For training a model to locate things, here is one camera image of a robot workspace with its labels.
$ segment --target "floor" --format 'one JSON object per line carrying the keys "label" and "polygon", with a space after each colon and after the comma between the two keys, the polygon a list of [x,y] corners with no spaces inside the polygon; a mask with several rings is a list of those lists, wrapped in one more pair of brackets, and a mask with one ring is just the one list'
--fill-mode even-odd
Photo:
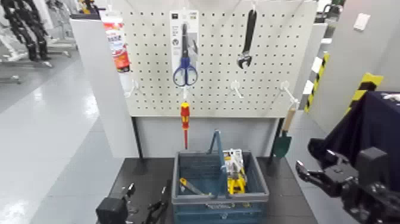
{"label": "floor", "polygon": [[[72,58],[54,56],[52,63],[53,69],[9,70],[23,84],[0,84],[0,224],[95,223],[94,209],[123,164],[111,156],[77,52]],[[294,170],[296,160],[302,160],[317,169],[306,147],[311,137],[325,133],[299,111],[289,136],[288,167]],[[294,177],[319,224],[355,223],[340,200]],[[275,212],[307,209],[293,205],[288,202]]]}

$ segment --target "shovel handle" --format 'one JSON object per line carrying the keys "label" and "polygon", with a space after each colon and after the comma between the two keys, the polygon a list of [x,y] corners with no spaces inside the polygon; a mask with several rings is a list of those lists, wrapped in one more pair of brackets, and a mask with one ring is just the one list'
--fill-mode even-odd
{"label": "shovel handle", "polygon": [[285,124],[283,125],[282,131],[288,131],[290,124],[292,123],[293,116],[295,115],[296,109],[291,108],[287,112],[287,116],[285,118]]}

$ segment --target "basket handle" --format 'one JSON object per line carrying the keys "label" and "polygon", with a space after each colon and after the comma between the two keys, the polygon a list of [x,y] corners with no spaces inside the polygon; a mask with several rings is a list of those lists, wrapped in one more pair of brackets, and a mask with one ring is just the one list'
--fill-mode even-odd
{"label": "basket handle", "polygon": [[218,194],[221,190],[221,188],[224,189],[225,197],[230,198],[229,196],[229,191],[228,191],[228,185],[227,185],[227,174],[226,174],[226,167],[225,167],[225,159],[224,159],[224,153],[222,152],[222,143],[221,143],[221,131],[216,129],[214,131],[214,135],[212,136],[211,140],[211,146],[210,149],[208,150],[207,154],[211,154],[214,148],[214,143],[215,140],[217,140],[217,147],[218,147],[218,155],[220,157],[220,166],[221,166],[221,175],[218,183],[218,188],[215,190],[213,193],[212,197],[217,198]]}

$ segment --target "warning stripe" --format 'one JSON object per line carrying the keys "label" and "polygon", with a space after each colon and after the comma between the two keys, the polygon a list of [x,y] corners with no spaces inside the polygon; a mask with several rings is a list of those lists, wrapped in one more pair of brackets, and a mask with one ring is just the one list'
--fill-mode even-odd
{"label": "warning stripe", "polygon": [[304,111],[307,113],[310,111],[310,106],[313,103],[315,92],[317,91],[321,77],[324,74],[325,65],[326,65],[326,62],[328,61],[328,59],[329,59],[329,54],[325,53],[324,58],[322,59],[322,64],[321,64],[320,70],[318,71],[317,77],[315,77],[315,80],[314,80],[314,87],[312,88],[311,94],[308,96],[307,103],[304,107]]}
{"label": "warning stripe", "polygon": [[345,115],[353,108],[358,100],[363,97],[363,95],[367,91],[375,91],[375,89],[380,85],[383,80],[383,76],[375,76],[371,73],[366,73],[360,82],[358,89],[355,91],[353,98],[351,98],[351,102],[349,107],[347,108]]}

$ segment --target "blue scissors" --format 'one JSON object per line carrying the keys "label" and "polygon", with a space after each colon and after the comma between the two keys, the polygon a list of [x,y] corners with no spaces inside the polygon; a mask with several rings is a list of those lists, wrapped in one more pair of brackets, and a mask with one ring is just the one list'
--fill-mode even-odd
{"label": "blue scissors", "polygon": [[174,72],[173,80],[177,86],[191,86],[195,84],[199,77],[196,69],[190,64],[188,54],[188,27],[186,24],[182,26],[182,57],[180,65]]}

